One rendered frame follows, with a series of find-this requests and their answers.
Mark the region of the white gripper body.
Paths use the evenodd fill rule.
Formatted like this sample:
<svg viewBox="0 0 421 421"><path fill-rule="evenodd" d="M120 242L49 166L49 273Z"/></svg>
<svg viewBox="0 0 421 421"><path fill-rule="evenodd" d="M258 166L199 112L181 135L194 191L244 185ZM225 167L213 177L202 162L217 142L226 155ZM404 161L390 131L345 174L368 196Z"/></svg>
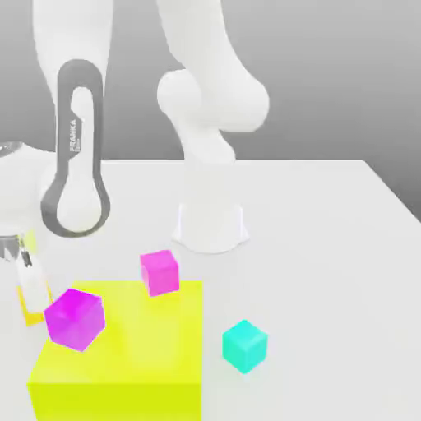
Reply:
<svg viewBox="0 0 421 421"><path fill-rule="evenodd" d="M45 273L36 257L20 255L16 260L18 282L28 312L42 313L50 304Z"/></svg>

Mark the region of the small orange cube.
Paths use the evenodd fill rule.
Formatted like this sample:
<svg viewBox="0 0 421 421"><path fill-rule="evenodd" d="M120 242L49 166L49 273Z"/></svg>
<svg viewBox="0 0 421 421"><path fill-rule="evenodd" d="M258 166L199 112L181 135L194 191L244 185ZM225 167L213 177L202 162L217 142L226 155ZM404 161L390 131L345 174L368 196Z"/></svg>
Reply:
<svg viewBox="0 0 421 421"><path fill-rule="evenodd" d="M26 325L43 322L44 311L53 302L49 283L44 282L40 292L25 291L21 285L16 289Z"/></svg>

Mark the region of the small purple cube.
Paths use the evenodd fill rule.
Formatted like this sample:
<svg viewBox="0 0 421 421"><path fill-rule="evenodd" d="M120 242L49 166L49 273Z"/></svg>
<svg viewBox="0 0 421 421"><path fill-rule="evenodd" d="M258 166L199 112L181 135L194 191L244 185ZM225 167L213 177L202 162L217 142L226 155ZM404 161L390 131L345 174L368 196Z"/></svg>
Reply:
<svg viewBox="0 0 421 421"><path fill-rule="evenodd" d="M70 288L44 310L50 340L84 352L105 328L99 295Z"/></svg>

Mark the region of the small pink cube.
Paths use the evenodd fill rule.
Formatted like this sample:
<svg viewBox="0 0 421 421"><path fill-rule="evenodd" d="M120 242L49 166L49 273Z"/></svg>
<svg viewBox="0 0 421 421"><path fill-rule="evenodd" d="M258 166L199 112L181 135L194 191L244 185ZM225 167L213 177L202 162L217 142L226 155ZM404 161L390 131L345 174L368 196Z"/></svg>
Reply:
<svg viewBox="0 0 421 421"><path fill-rule="evenodd" d="M140 255L141 278L151 297L179 290L179 268L170 250Z"/></svg>

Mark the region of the small cyan cube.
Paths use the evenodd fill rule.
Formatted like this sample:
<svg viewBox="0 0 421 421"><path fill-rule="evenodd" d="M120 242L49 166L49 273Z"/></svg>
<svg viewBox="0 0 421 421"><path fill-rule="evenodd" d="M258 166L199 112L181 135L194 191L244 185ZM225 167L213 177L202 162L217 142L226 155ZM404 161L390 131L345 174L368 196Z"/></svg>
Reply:
<svg viewBox="0 0 421 421"><path fill-rule="evenodd" d="M222 335L224 359L242 374L251 372L267 355L268 335L243 319Z"/></svg>

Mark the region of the large yellow box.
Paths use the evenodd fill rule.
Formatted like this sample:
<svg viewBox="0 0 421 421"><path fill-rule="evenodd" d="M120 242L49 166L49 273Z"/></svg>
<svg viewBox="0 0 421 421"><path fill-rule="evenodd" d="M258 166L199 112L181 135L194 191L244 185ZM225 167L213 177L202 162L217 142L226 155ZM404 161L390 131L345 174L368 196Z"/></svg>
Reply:
<svg viewBox="0 0 421 421"><path fill-rule="evenodd" d="M201 421L202 283L73 286L102 298L105 328L83 352L45 342L27 381L36 421Z"/></svg>

